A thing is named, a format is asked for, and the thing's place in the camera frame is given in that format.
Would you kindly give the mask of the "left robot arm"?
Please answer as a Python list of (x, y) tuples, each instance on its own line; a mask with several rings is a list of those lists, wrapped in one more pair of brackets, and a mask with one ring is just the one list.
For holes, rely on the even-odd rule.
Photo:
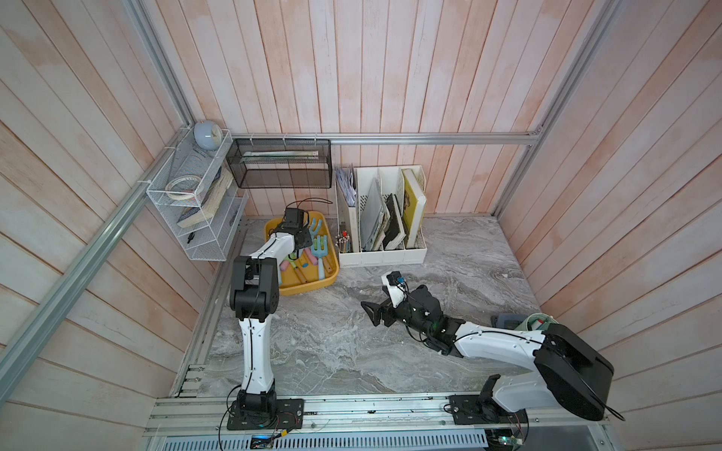
[(299, 430), (304, 400), (276, 394), (271, 366), (271, 322), (280, 300), (280, 265), (286, 257), (311, 244), (305, 210), (288, 207), (270, 238), (257, 251), (236, 257), (232, 265), (229, 307), (241, 327), (244, 377), (232, 389), (229, 430), (277, 430), (279, 437)]

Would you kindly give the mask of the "light blue hand fork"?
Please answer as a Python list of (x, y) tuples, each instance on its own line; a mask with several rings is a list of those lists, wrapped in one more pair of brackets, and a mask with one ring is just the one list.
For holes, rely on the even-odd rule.
[(328, 254), (327, 236), (318, 235), (313, 239), (311, 253), (317, 259), (318, 280), (325, 279), (325, 261), (323, 260)]

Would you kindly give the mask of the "yellow storage tray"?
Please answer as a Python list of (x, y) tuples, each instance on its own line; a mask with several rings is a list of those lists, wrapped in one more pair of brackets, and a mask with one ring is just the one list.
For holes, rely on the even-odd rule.
[(281, 264), (280, 294), (282, 296), (297, 295), (309, 291), (317, 291), (332, 285), (340, 272), (340, 263), (336, 255), (336, 246), (331, 238), (330, 227), (325, 216), (312, 210), (309, 213), (311, 231), (321, 227), (319, 236), (327, 238), (327, 252), (323, 257), (312, 254), (313, 246), (292, 254)]

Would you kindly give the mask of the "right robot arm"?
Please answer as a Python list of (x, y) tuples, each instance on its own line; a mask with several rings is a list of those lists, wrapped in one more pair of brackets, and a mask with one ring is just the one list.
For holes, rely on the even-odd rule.
[(526, 370), (518, 376), (489, 376), (477, 396), (450, 397), (456, 424), (496, 423), (538, 408), (562, 408), (588, 421), (614, 413), (607, 404), (613, 364), (568, 327), (553, 323), (543, 330), (517, 331), (449, 317), (426, 286), (410, 291), (398, 276), (384, 291), (381, 304), (361, 304), (373, 325), (401, 324), (412, 338), (444, 356), (496, 360)]

